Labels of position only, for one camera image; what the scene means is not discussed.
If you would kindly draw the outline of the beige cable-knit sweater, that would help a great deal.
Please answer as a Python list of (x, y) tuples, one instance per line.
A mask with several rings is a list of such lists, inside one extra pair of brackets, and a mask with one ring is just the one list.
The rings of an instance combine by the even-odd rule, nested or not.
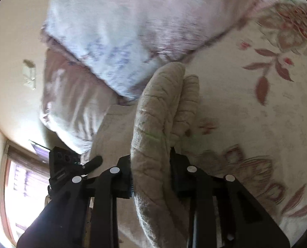
[(170, 188), (170, 150), (190, 128), (199, 79), (181, 63), (158, 69), (137, 105), (130, 146), (134, 196), (120, 200), (120, 231), (138, 247), (185, 247), (187, 218)]

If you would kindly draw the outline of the pink floral pillow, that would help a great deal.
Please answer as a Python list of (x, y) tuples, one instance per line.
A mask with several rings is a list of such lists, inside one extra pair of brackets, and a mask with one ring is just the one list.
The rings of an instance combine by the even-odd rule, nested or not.
[(117, 93), (52, 49), (46, 52), (43, 83), (41, 122), (71, 150), (88, 152), (107, 110), (119, 102)]

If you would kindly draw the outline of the floral bed quilt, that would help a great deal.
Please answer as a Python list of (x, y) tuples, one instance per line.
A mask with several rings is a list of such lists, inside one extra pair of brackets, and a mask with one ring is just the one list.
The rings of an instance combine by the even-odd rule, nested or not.
[[(278, 0), (184, 64), (199, 104), (176, 149), (206, 173), (234, 175), (295, 245), (307, 230), (307, 3)], [(130, 154), (138, 102), (113, 105), (92, 154)]]

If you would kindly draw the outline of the white lavender-print pillow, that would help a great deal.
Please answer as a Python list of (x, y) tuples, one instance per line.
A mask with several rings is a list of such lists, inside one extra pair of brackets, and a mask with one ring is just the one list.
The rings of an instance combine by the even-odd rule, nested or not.
[(258, 0), (50, 0), (43, 41), (135, 100), (178, 62), (244, 17)]

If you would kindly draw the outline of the window with wooden frame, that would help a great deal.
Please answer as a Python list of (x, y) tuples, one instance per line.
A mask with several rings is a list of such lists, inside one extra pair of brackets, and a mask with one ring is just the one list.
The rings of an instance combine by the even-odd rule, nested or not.
[(38, 145), (34, 149), (0, 139), (0, 242), (6, 247), (16, 247), (45, 206), (49, 152)]

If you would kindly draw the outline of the white wall switch panel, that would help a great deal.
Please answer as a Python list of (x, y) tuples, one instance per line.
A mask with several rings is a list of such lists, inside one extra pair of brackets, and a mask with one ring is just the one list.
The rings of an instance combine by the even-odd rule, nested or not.
[(28, 59), (23, 60), (22, 75), (24, 78), (24, 86), (31, 90), (36, 89), (36, 65)]

